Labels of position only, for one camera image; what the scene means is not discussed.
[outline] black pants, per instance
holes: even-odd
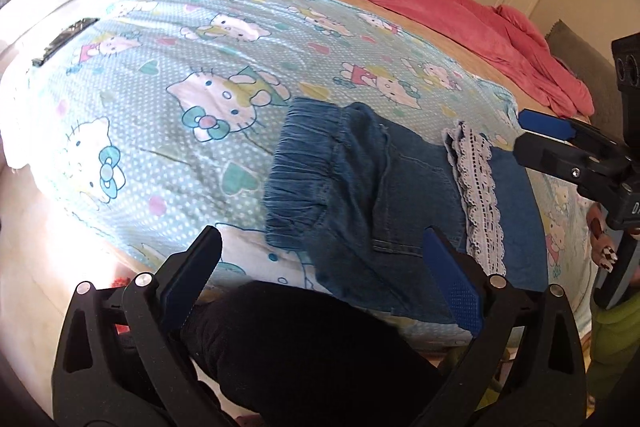
[[[442,384],[394,328],[272,283],[196,306],[180,337],[222,393],[270,427],[406,427]]]

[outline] bed sheet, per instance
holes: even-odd
[[[506,149],[521,132],[507,89],[337,0],[112,0],[100,15],[27,82],[3,82],[14,103],[1,130],[28,144],[44,193],[152,269],[214,224],[225,247],[212,285],[324,291],[303,252],[270,248],[262,233],[262,188],[295,96],[367,103],[434,143],[458,118]],[[585,204],[532,179],[550,281],[580,312]],[[417,347],[468,341],[456,326],[385,318]]]

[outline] camera lens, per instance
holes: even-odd
[[[625,80],[625,63],[623,62],[622,58],[618,58],[616,60],[616,73],[618,75],[618,80]]]
[[[638,82],[640,80],[640,71],[638,71],[638,63],[633,55],[629,55],[626,58],[626,70],[628,71],[629,81],[631,81],[631,85],[634,87],[638,87]]]

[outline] green clothing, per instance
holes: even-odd
[[[591,299],[591,315],[587,391],[602,399],[609,396],[640,346],[640,292],[608,311]]]

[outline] gray cushion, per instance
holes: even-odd
[[[560,58],[589,88],[596,110],[591,124],[622,140],[622,99],[613,65],[562,21],[554,24],[546,41],[551,54]]]

